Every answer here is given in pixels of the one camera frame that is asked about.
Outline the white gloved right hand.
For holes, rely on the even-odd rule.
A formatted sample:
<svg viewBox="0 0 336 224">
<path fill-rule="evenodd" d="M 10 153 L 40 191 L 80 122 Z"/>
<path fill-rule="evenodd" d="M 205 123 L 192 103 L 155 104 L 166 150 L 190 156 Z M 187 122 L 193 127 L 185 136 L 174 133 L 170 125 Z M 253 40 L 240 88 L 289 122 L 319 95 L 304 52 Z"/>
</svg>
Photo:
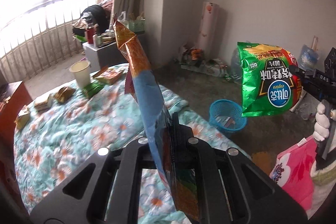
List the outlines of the white gloved right hand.
<svg viewBox="0 0 336 224">
<path fill-rule="evenodd" d="M 313 137 L 315 141 L 322 142 L 329 137 L 329 127 L 330 122 L 329 118 L 325 115 L 325 105 L 320 102 L 317 106 L 317 113 L 315 115 L 315 124 Z"/>
</svg>

